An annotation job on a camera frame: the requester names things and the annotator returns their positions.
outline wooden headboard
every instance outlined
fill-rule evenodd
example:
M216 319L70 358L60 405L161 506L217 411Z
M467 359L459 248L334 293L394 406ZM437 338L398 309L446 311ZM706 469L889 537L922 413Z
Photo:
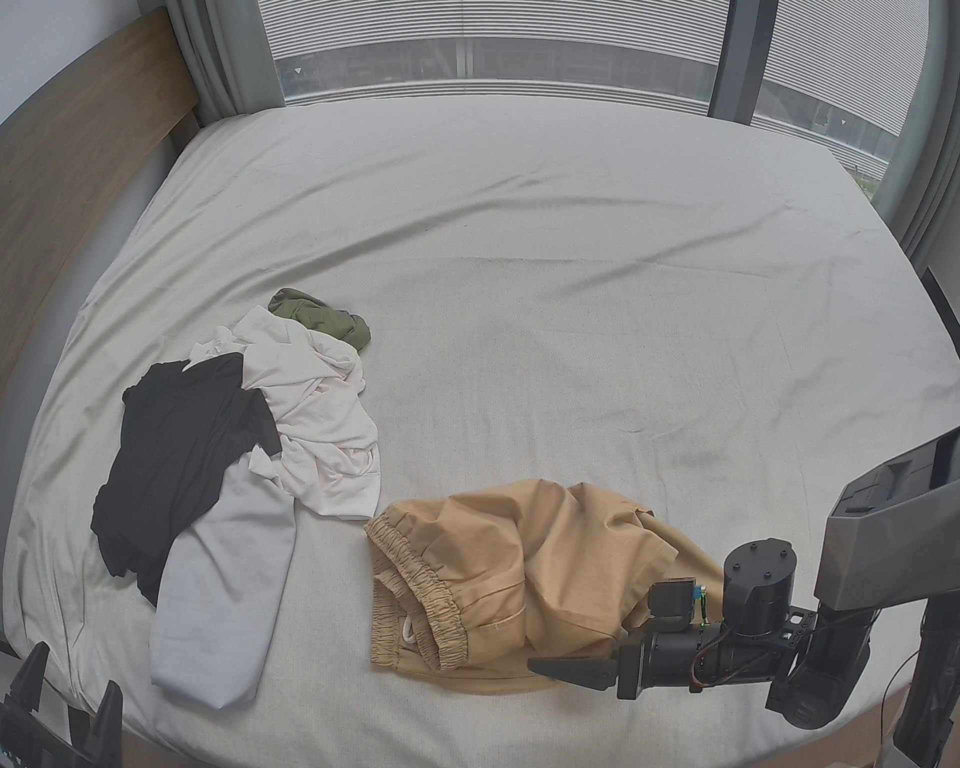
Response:
M197 102L160 8L0 125L0 396L63 265L163 138L196 130Z

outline bed frame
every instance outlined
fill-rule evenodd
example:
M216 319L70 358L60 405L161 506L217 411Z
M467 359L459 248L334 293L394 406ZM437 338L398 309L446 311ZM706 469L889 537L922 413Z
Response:
M157 9L63 69L0 125L0 396L66 262L198 103Z

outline white drawstring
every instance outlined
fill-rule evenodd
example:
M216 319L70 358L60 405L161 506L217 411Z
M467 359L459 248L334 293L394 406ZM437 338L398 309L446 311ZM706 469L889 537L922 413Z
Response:
M410 648L413 648L417 645L417 639L414 637L414 623L413 621L410 620L409 615L405 619L403 619L402 635L403 635L404 645Z

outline window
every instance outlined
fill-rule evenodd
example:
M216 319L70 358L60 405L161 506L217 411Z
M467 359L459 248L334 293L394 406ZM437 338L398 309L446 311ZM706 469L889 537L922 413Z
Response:
M780 0L753 125L826 145L867 197L926 47L928 0Z
M706 114L727 0L260 0L287 104L522 90Z

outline black garment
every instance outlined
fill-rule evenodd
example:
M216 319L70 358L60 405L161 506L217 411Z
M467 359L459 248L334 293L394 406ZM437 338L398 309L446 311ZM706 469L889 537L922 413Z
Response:
M154 605L170 546L220 498L224 470L256 443L280 452L263 393L241 388L240 352L187 362L156 363L124 392L120 450L90 523L110 574L134 571Z

